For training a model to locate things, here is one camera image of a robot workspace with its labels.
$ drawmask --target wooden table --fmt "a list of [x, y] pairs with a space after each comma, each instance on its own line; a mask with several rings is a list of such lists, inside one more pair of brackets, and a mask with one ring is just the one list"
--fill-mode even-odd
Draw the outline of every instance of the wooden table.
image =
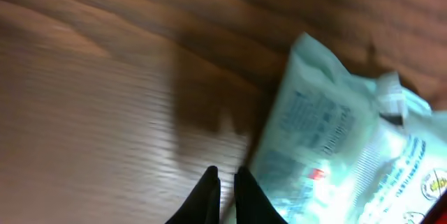
[[0, 222], [163, 223], [232, 173], [303, 31], [447, 108], [447, 0], [0, 0]]

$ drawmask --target plastic wrapper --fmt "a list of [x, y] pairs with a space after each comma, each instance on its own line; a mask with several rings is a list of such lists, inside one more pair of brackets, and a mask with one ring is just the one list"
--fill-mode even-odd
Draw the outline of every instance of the plastic wrapper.
[[351, 75], [305, 34], [250, 169], [290, 224], [419, 223], [447, 187], [446, 125], [397, 73]]

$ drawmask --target black object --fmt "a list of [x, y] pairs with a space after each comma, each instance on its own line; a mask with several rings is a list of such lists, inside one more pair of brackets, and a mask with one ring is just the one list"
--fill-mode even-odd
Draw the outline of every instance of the black object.
[[380, 114], [382, 119], [385, 119], [389, 123], [392, 123], [395, 126], [403, 126], [404, 125], [404, 117], [402, 115], [384, 115]]
[[[166, 224], [218, 224], [220, 186], [217, 167], [209, 167]], [[237, 224], [287, 224], [247, 168], [241, 167], [235, 174], [234, 190]]]

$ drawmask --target circular logo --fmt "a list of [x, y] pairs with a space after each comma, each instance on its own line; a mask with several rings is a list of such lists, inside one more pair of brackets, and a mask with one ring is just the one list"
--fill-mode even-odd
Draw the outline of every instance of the circular logo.
[[427, 200], [438, 200], [447, 188], [447, 171], [441, 169], [431, 170], [422, 179], [420, 187], [422, 194]]

